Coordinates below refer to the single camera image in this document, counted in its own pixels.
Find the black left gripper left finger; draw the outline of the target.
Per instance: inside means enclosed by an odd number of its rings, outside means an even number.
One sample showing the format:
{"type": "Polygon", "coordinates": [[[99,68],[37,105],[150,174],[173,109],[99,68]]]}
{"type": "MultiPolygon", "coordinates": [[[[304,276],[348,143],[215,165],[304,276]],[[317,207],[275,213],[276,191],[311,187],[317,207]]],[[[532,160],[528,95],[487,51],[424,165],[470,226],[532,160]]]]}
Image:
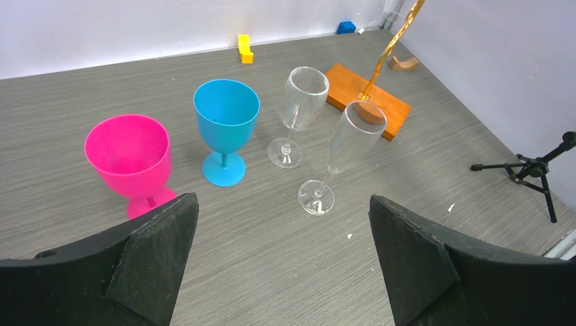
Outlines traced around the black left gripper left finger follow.
{"type": "Polygon", "coordinates": [[[32,259],[1,261],[2,325],[169,325],[198,223],[185,193],[32,259]]]}

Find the blue wine glass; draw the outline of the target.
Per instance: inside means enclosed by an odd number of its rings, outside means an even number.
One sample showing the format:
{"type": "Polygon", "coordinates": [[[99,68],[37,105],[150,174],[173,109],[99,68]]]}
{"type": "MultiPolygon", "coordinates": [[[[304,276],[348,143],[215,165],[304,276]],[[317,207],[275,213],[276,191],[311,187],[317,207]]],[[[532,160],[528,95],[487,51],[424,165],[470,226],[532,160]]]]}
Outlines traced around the blue wine glass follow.
{"type": "Polygon", "coordinates": [[[246,173],[237,151],[253,136],[261,107],[258,95],[240,81],[214,79],[197,88],[193,104],[200,136],[213,150],[202,163],[204,178],[219,187],[236,185],[246,173]]]}

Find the pink wine glass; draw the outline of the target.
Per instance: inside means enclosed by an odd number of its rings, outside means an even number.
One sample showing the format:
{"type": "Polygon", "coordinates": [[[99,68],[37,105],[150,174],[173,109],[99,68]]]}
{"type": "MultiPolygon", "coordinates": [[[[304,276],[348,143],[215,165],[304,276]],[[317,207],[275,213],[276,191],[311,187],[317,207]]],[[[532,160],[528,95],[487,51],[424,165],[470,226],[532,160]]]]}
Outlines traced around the pink wine glass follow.
{"type": "Polygon", "coordinates": [[[129,219],[176,198],[168,130],[152,117],[117,115],[97,124],[84,143],[87,160],[113,192],[128,199],[129,219]]]}

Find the clear wine glass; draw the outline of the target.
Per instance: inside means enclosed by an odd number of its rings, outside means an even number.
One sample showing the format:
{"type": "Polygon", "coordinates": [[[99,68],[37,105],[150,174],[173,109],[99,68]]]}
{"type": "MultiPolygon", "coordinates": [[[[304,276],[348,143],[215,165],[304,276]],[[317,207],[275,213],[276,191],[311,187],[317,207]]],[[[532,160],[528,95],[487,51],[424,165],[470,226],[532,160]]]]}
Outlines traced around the clear wine glass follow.
{"type": "Polygon", "coordinates": [[[289,129],[285,138],[273,140],[267,155],[280,168],[294,168],[302,161],[302,149],[295,133],[307,130],[318,120],[329,91],[329,80],[312,67],[294,68],[285,83],[285,93],[278,105],[278,115],[289,129]]]}

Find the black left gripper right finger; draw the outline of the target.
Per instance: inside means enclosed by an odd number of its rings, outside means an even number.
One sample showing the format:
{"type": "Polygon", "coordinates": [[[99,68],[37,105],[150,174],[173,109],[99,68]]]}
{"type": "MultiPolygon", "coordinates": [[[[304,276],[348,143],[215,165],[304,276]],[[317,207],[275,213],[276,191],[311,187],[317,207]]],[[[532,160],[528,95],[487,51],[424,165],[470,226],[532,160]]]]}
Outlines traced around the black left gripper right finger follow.
{"type": "Polygon", "coordinates": [[[396,325],[574,325],[575,262],[521,253],[372,196],[396,325]]]}

